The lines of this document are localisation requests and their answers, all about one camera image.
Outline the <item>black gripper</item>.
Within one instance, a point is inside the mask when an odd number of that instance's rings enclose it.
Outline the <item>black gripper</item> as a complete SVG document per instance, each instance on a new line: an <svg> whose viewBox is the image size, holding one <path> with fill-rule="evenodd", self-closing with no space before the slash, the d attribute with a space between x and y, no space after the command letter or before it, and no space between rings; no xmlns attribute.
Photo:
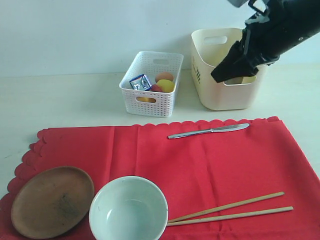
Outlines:
<svg viewBox="0 0 320 240"><path fill-rule="evenodd" d="M264 12L258 10L245 21L241 42L236 41L212 70L216 82L253 77L259 71L257 66L276 62L320 32L318 0L265 0L264 4Z"/></svg>

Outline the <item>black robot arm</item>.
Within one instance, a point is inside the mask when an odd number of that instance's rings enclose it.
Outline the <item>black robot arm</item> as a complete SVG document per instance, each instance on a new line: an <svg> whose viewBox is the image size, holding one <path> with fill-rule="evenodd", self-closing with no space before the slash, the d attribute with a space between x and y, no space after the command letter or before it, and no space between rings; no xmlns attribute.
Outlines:
<svg viewBox="0 0 320 240"><path fill-rule="evenodd" d="M217 82L253 77L260 66L269 66L280 56L320 31L318 0L265 0L265 10L247 1L255 14L245 21L241 40L211 72Z"/></svg>

